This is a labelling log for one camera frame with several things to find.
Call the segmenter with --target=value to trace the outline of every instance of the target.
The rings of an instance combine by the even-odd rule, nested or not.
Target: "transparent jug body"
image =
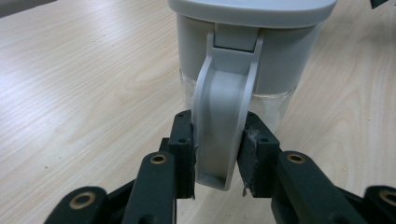
[[[186,76],[180,70],[180,83],[184,107],[192,109],[196,80]],[[289,106],[295,89],[293,88],[290,91],[279,94],[253,93],[249,111],[257,114],[270,131],[274,133]]]

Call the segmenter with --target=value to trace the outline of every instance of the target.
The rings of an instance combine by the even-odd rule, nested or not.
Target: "white plastic handle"
[[[205,62],[192,106],[196,182],[221,190],[231,185],[262,51],[262,34],[254,52],[214,48],[207,36]]]

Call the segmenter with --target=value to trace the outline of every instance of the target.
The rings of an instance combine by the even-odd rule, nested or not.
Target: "pitcher lid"
[[[176,13],[201,21],[299,28],[325,21],[336,0],[168,0]]]

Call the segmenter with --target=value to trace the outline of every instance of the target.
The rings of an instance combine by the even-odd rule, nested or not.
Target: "table surface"
[[[396,7],[340,0],[285,117],[284,150],[362,195],[396,186]],[[83,186],[111,192],[183,110],[166,1],[59,0],[0,19],[0,223],[42,223]],[[267,199],[196,185],[179,223],[274,223]]]

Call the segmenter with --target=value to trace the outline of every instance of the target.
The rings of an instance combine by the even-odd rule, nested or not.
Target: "metal screw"
[[[167,161],[167,158],[163,154],[159,154],[151,157],[150,161],[154,164],[162,164]]]
[[[387,189],[381,189],[379,191],[379,197],[385,201],[386,203],[389,203],[390,205],[396,206],[396,192],[395,191],[390,191]]]
[[[294,163],[304,163],[305,162],[305,158],[296,154],[296,153],[290,153],[286,156],[286,158],[288,158],[289,161],[292,161]]]
[[[96,195],[91,191],[82,192],[76,195],[69,203],[72,209],[82,209],[95,201]]]

